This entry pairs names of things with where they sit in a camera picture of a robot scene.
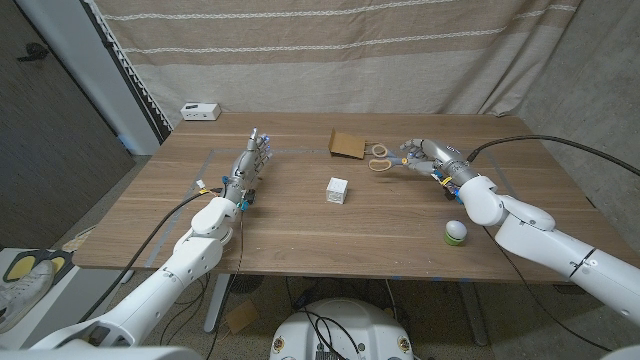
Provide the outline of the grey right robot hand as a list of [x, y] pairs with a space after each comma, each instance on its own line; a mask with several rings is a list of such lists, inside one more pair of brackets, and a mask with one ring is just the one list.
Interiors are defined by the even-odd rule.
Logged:
[[407, 167], [422, 175], [431, 175], [438, 171], [444, 177], [462, 186], [479, 173], [463, 159], [454, 148], [429, 139], [411, 139], [400, 146], [407, 152]]

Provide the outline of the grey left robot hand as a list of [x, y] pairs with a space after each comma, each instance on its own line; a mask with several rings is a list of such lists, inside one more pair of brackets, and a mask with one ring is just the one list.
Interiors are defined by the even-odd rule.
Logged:
[[258, 129], [254, 127], [246, 149], [231, 166], [228, 180], [221, 193], [222, 197], [239, 203], [245, 193], [253, 188], [259, 173], [272, 156], [269, 136], [259, 134]]

